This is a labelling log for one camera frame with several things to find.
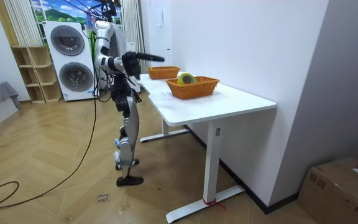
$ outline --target desk foot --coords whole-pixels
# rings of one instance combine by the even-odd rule
[[[220,202],[223,201],[229,197],[235,196],[239,193],[244,192],[245,190],[240,186],[234,186],[229,189],[223,190],[216,194],[216,201]],[[210,205],[206,205],[203,201],[203,199],[193,202],[189,205],[185,205],[182,208],[178,208],[172,212],[169,212],[165,217],[167,218],[167,222],[171,223],[175,220],[178,220],[180,218],[186,217],[192,213],[198,212],[206,207],[209,207]]]
[[[148,137],[141,138],[140,142],[147,142],[147,141],[153,141],[153,140],[168,138],[168,137],[176,136],[178,134],[185,134],[185,133],[188,133],[188,132],[189,132],[189,130],[187,130],[187,129],[181,129],[181,130],[178,130],[178,131],[170,131],[166,135],[164,135],[164,134],[156,134],[154,136],[148,136]]]

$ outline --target washing machine door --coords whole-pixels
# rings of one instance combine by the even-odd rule
[[[63,55],[76,56],[84,50],[84,38],[71,26],[55,27],[50,34],[50,39],[55,49]]]
[[[86,91],[91,88],[94,77],[87,66],[78,62],[70,62],[60,69],[59,79],[69,90]]]

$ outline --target white desk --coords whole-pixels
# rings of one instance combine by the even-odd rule
[[[139,84],[149,93],[150,102],[162,117],[162,134],[144,137],[140,141],[156,140],[188,132],[185,129],[168,132],[168,125],[181,126],[208,121],[203,199],[205,202],[213,202],[214,200],[219,202],[243,192],[244,189],[237,185],[216,193],[219,154],[223,135],[221,118],[272,109],[276,107],[276,103],[220,83],[218,83],[212,95],[188,100],[174,97],[165,80],[152,80],[148,74],[140,75]],[[208,206],[203,200],[199,200],[169,212],[166,218],[168,223],[171,223]]]

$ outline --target wicker basket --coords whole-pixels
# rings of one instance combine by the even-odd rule
[[[174,66],[147,68],[147,73],[151,79],[176,78],[180,68]]]
[[[195,77],[197,82],[177,84],[177,78],[166,80],[172,95],[180,99],[196,98],[211,95],[220,80],[208,77]]]

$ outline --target stacked washing machine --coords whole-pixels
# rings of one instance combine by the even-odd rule
[[[81,24],[46,22],[44,30],[64,100],[84,100],[97,95],[90,43]]]

